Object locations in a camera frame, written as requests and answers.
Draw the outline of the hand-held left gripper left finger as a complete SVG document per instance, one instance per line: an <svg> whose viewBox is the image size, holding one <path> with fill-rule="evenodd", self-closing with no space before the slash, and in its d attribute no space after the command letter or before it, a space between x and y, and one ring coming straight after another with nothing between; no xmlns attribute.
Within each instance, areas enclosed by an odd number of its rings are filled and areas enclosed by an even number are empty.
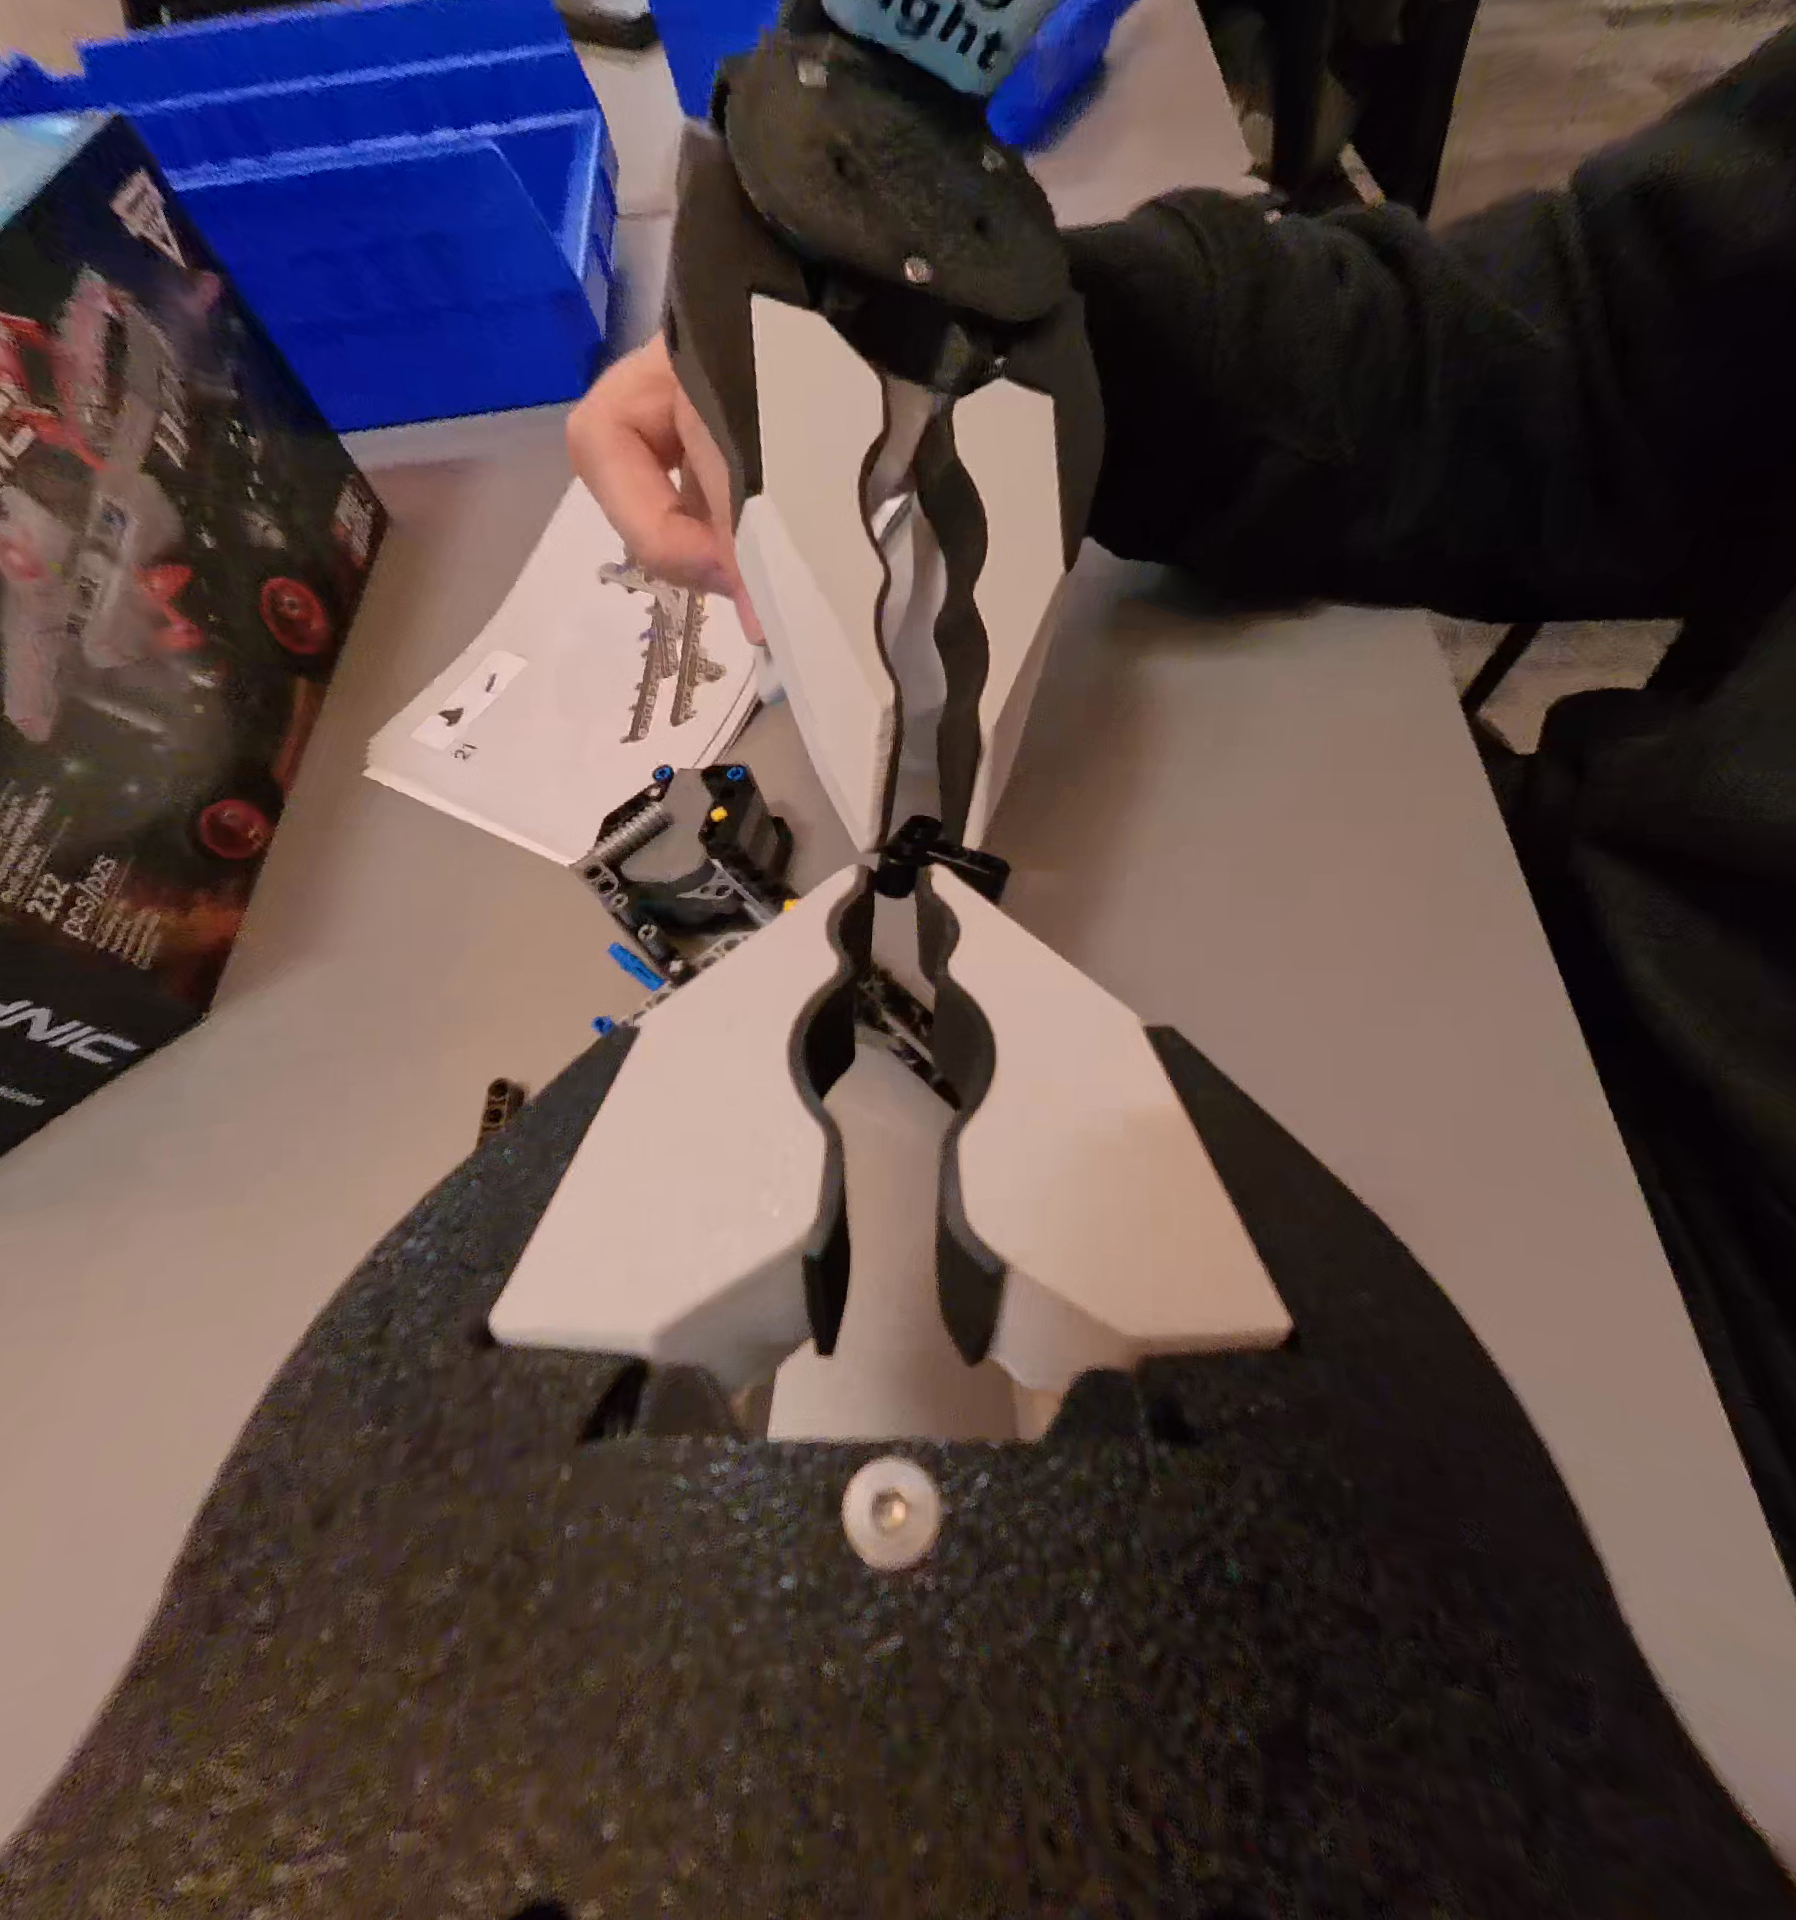
<svg viewBox="0 0 1796 1920"><path fill-rule="evenodd" d="M861 868L824 879L648 1012L487 1314L503 1347L697 1367L731 1397L834 1358L851 1271L842 1137Z"/></svg>

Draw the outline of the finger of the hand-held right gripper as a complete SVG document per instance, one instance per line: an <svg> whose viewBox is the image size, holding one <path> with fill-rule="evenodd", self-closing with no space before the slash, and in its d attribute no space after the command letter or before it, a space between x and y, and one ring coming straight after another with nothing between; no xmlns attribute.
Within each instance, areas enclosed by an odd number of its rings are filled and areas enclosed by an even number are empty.
<svg viewBox="0 0 1796 1920"><path fill-rule="evenodd" d="M994 382L914 457L914 765L943 836L984 850L1070 577L1055 396Z"/></svg>
<svg viewBox="0 0 1796 1920"><path fill-rule="evenodd" d="M848 846L891 828L900 692L882 645L888 562L864 511L886 443L882 378L821 316L750 296L760 487L739 562L793 727Z"/></svg>

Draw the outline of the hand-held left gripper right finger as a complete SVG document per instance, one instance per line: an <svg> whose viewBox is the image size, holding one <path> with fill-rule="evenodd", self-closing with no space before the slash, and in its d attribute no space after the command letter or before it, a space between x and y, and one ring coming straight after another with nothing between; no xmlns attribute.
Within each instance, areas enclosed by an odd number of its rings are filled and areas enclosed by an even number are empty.
<svg viewBox="0 0 1796 1920"><path fill-rule="evenodd" d="M950 868L916 879L933 1067L938 1308L1040 1437L1081 1375L1276 1349L1295 1321L1186 1098L1124 1002Z"/></svg>

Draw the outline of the grey black toy brick model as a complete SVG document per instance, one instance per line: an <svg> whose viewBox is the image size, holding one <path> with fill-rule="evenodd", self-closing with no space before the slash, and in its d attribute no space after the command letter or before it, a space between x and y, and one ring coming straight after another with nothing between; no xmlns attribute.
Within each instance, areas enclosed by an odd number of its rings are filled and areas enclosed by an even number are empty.
<svg viewBox="0 0 1796 1920"><path fill-rule="evenodd" d="M599 1014L591 1031L601 1037L645 1022L791 910L800 897L787 879L791 854L793 832L748 765L657 765L635 796L601 817L595 846L572 868L620 932L609 958L648 988L638 1012ZM875 892L908 897L929 865L973 881L992 905L1005 894L1007 862L952 846L933 817L911 817L894 831L870 871ZM933 1012L870 958L867 932L855 935L855 949L851 1034L882 1045L960 1111L960 1092L933 1065Z"/></svg>

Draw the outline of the person's right forearm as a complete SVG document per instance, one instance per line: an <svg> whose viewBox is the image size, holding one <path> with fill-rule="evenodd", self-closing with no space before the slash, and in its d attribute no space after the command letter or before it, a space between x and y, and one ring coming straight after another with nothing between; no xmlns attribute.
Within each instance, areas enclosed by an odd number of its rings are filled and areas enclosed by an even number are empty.
<svg viewBox="0 0 1796 1920"><path fill-rule="evenodd" d="M1449 230L1180 190L1062 244L1121 560L1478 623L1796 560L1796 22Z"/></svg>

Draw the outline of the grey desk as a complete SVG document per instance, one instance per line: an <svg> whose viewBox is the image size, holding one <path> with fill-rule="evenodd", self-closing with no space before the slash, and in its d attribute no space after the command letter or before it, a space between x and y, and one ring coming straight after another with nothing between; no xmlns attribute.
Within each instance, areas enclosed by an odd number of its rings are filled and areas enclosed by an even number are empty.
<svg viewBox="0 0 1796 1920"><path fill-rule="evenodd" d="M620 973L565 871L365 779L570 486L564 408L354 434L394 526L210 1018L0 1163L0 1847L333 1291ZM997 840L1520 1394L1652 1673L1796 1868L1796 1597L1420 611L1209 615L1085 549Z"/></svg>

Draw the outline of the person's right hand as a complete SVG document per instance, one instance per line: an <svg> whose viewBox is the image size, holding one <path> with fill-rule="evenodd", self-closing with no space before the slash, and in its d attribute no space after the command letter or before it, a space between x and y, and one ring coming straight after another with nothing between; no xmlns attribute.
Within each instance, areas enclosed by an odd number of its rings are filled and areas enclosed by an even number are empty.
<svg viewBox="0 0 1796 1920"><path fill-rule="evenodd" d="M731 476L671 361L662 331L601 372L565 420L575 479L654 579L728 599L750 645L760 619L739 570Z"/></svg>

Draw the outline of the blue storage bin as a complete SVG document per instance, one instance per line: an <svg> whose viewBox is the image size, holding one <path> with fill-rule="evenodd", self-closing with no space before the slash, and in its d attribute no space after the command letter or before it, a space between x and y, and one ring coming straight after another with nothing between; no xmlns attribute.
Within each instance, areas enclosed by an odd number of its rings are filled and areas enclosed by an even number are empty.
<svg viewBox="0 0 1796 1920"><path fill-rule="evenodd" d="M553 3L304 3L0 62L0 122L115 111L336 431L572 399L618 159Z"/></svg>
<svg viewBox="0 0 1796 1920"><path fill-rule="evenodd" d="M719 69L773 26L839 30L952 84L1010 145L1044 142L1097 84L1130 3L648 3L672 90L705 122Z"/></svg>

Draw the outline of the white instruction booklet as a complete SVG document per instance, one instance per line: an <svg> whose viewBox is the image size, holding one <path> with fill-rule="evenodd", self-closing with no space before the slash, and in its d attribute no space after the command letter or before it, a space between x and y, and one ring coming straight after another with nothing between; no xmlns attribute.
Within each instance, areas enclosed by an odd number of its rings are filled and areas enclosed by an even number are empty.
<svg viewBox="0 0 1796 1920"><path fill-rule="evenodd" d="M369 740L365 775L572 865L657 772L724 756L765 665L731 601L654 579L572 482L478 641Z"/></svg>

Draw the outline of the person's black clothed body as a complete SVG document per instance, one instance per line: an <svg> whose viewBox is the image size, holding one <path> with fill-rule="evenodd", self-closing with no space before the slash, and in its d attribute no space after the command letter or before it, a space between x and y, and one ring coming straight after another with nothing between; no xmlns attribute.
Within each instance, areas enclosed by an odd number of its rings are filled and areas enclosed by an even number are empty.
<svg viewBox="0 0 1796 1920"><path fill-rule="evenodd" d="M1796 581L1490 779L1796 1590Z"/></svg>

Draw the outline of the black toy set box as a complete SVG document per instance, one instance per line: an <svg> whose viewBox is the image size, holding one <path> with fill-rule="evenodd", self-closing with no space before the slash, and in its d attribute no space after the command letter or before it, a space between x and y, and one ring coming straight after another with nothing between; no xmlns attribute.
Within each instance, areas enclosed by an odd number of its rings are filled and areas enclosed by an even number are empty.
<svg viewBox="0 0 1796 1920"><path fill-rule="evenodd" d="M0 122L0 1159L208 1014L383 533L141 131Z"/></svg>

